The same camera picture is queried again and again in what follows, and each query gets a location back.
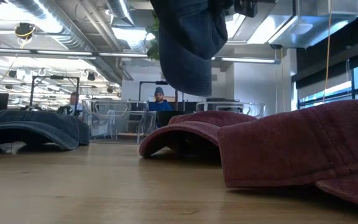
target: desk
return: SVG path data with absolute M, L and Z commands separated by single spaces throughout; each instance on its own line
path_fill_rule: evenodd
M 358 223 L 315 188 L 230 190 L 211 161 L 144 160 L 137 146 L 0 154 L 0 223 Z

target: blue shirt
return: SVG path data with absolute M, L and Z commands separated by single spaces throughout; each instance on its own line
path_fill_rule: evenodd
M 149 104 L 149 111 L 170 111 L 171 106 L 168 102 L 163 101 L 162 103 L 151 102 Z

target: person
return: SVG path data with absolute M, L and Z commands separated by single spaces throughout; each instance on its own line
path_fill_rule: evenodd
M 73 92 L 70 95 L 70 107 L 72 108 L 73 112 L 70 115 L 76 115 L 75 114 L 75 104 L 77 104 L 77 111 L 79 111 L 79 116 L 82 115 L 82 103 L 77 102 L 77 98 L 79 97 L 79 94 L 77 92 Z
M 167 100 L 164 100 L 164 91 L 161 87 L 157 87 L 154 92 L 155 102 L 150 104 L 150 111 L 170 111 L 171 106 Z

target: blue cap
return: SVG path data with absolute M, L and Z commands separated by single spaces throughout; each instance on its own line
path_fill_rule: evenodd
M 0 144 L 54 142 L 63 149 L 73 150 L 88 145 L 89 138 L 88 125 L 74 116 L 46 111 L 0 111 Z
M 232 0 L 151 0 L 160 21 L 162 73 L 174 89 L 211 95 L 211 58 L 227 42 L 221 2 Z
M 162 93 L 162 94 L 164 95 L 164 91 L 162 90 L 161 87 L 157 87 L 157 88 L 155 89 L 154 95 L 156 95 L 157 93 Z

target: cap brim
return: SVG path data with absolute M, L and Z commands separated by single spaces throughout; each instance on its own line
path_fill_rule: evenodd
M 0 131 L 9 129 L 20 129 L 40 134 L 66 150 L 74 150 L 79 145 L 79 142 L 70 135 L 54 128 L 53 126 L 43 123 L 34 121 L 17 121 L 0 124 Z
M 205 60 L 174 40 L 160 21 L 159 51 L 162 73 L 174 89 L 196 96 L 211 96 L 211 60 Z
M 358 173 L 335 179 L 319 180 L 321 190 L 358 204 Z
M 165 147 L 174 149 L 180 144 L 180 132 L 195 134 L 218 147 L 219 143 L 216 137 L 218 130 L 219 127 L 214 124 L 199 121 L 170 124 L 147 136 L 140 145 L 139 154 L 142 157 L 149 157 Z

